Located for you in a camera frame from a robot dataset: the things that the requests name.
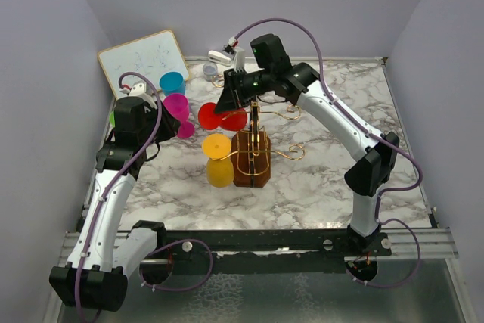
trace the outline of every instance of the blue cup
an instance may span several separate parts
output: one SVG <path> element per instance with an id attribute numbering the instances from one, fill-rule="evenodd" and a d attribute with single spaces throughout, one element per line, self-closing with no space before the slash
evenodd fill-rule
<path id="1" fill-rule="evenodd" d="M 183 75 L 178 72 L 168 72 L 161 76 L 160 87 L 165 96 L 185 94 L 185 81 L 183 80 Z"/>

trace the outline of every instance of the marble tabletop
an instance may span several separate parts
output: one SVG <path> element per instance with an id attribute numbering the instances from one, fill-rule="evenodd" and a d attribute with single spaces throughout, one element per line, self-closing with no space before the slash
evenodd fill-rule
<path id="1" fill-rule="evenodd" d="M 318 68 L 317 62 L 309 62 Z M 186 96 L 193 137 L 173 138 L 161 144 L 158 157 L 141 169 L 121 218 L 119 229 L 130 229 L 140 219 L 164 222 L 170 229 L 248 228 L 344 228 L 352 214 L 352 192 L 344 173 L 354 161 L 346 149 L 316 119 L 302 113 L 287 121 L 273 114 L 261 116 L 272 148 L 286 151 L 290 144 L 303 143 L 306 156 L 292 161 L 275 154 L 271 179 L 264 188 L 215 188 L 206 180 L 206 156 L 201 150 L 205 137 L 221 129 L 200 128 L 197 113 L 206 102 L 216 102 L 222 89 L 203 78 L 203 62 L 189 62 L 191 79 Z M 247 71 L 257 69 L 246 64 Z M 326 62 L 328 85 L 356 113 L 383 132 L 395 131 L 406 149 L 402 127 L 380 63 Z M 274 95 L 264 96 L 273 101 Z M 262 111 L 284 112 L 286 104 L 262 104 Z M 156 151 L 148 148 L 148 156 Z M 412 165 L 398 155 L 388 186 L 410 185 L 416 179 Z M 429 227 L 420 190 L 386 194 L 381 219 L 391 216 L 413 227 Z"/>

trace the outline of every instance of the whiteboard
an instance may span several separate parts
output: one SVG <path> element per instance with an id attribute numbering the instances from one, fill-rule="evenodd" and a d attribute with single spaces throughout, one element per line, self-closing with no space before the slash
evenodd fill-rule
<path id="1" fill-rule="evenodd" d="M 118 79 L 124 72 L 135 71 L 146 76 L 158 91 L 160 78 L 165 73 L 179 72 L 185 81 L 190 77 L 185 59 L 171 30 L 104 49 L 98 53 L 98 60 L 116 100 L 126 96 L 118 86 Z M 123 79 L 123 84 L 129 86 L 137 82 L 140 82 L 140 79 L 134 76 Z"/>

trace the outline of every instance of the screw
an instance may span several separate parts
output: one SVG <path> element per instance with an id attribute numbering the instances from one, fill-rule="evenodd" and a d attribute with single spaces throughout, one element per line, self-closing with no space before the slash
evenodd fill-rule
<path id="1" fill-rule="evenodd" d="M 190 241 L 186 241 L 181 245 L 181 249 L 185 251 L 186 253 L 189 253 L 192 249 L 193 245 L 191 244 Z"/>
<path id="2" fill-rule="evenodd" d="M 381 246 L 383 247 L 383 249 L 389 249 L 392 247 L 392 243 L 390 242 L 390 240 L 388 238 L 384 238 L 382 241 L 381 241 Z"/>
<path id="3" fill-rule="evenodd" d="M 333 249 L 333 241 L 331 240 L 324 240 L 323 247 L 326 251 L 331 251 Z"/>

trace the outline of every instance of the pink cup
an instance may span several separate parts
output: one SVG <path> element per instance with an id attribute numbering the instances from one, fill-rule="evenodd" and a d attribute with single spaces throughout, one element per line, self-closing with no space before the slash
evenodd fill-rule
<path id="1" fill-rule="evenodd" d="M 178 129 L 177 136 L 180 139 L 188 139 L 195 133 L 195 126 L 194 124 L 190 123 L 189 121 L 185 121 L 181 123 L 180 128 Z"/>
<path id="2" fill-rule="evenodd" d="M 163 104 L 170 114 L 182 123 L 188 120 L 190 115 L 190 108 L 188 107 L 188 99 L 182 94 L 170 94 L 163 100 Z"/>

